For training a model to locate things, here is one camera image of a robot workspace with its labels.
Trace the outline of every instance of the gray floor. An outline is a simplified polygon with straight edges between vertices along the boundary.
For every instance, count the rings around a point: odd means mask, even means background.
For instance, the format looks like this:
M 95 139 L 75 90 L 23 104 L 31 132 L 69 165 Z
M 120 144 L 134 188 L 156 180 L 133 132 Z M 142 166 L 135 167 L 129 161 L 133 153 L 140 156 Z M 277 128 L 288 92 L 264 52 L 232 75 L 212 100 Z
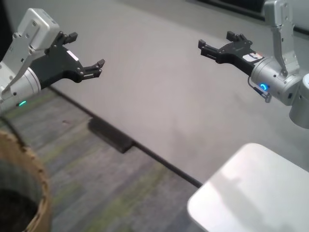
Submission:
M 186 212 L 194 186 L 136 148 L 120 154 L 53 92 L 6 116 L 48 170 L 53 232 L 201 231 Z

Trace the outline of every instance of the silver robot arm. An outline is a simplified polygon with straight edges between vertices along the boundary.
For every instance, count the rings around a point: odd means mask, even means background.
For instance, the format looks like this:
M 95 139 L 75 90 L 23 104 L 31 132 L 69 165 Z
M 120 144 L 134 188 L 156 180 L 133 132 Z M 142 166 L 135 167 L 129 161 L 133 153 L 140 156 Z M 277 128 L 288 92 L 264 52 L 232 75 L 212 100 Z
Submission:
M 104 60 L 83 67 L 63 46 L 76 38 L 63 34 L 44 10 L 27 10 L 0 62 L 0 115 L 62 78 L 79 83 L 100 76 Z
M 288 0 L 265 2 L 266 23 L 273 33 L 274 57 L 253 51 L 252 42 L 244 35 L 227 33 L 232 43 L 220 49 L 212 48 L 200 40 L 201 55 L 217 63 L 231 63 L 249 78 L 249 86 L 267 103 L 275 97 L 286 106 L 292 106 L 290 119 L 297 125 L 309 129 L 309 75 L 299 74 L 299 64 L 294 51 L 293 12 Z

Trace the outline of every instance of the label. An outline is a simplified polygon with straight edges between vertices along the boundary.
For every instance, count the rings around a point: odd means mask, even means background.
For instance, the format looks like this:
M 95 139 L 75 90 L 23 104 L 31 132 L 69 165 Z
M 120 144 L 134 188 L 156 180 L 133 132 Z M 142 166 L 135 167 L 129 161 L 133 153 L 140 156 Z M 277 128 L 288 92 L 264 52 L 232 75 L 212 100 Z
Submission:
M 253 61 L 257 61 L 259 59 L 262 59 L 263 56 L 258 54 L 258 53 L 250 53 L 250 54 L 243 56 L 242 58 L 244 58 L 248 62 L 253 62 Z
M 68 50 L 67 53 L 69 53 L 69 55 L 70 55 L 75 61 L 78 61 L 77 56 L 75 56 L 70 50 Z

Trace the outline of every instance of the white table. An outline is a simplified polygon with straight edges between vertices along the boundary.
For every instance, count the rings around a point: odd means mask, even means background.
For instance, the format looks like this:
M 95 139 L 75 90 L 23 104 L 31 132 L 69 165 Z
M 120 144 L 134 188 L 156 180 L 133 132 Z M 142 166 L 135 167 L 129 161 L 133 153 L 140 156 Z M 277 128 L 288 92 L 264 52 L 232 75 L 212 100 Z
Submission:
M 191 197 L 188 212 L 208 232 L 308 232 L 309 173 L 248 144 Z

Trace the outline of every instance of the black cable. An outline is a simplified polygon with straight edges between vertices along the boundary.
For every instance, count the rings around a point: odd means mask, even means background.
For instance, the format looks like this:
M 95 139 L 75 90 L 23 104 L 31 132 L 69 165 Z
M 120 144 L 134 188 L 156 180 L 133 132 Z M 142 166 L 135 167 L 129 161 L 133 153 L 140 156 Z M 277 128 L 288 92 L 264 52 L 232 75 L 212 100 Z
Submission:
M 0 120 L 10 129 L 12 134 L 16 137 L 18 144 L 21 147 L 27 147 L 27 144 L 22 139 L 22 136 L 19 134 L 17 129 L 13 126 L 13 124 L 4 116 L 0 116 Z
M 251 88 L 254 88 L 254 86 L 250 84 L 250 76 L 248 76 L 248 85 L 249 85 Z

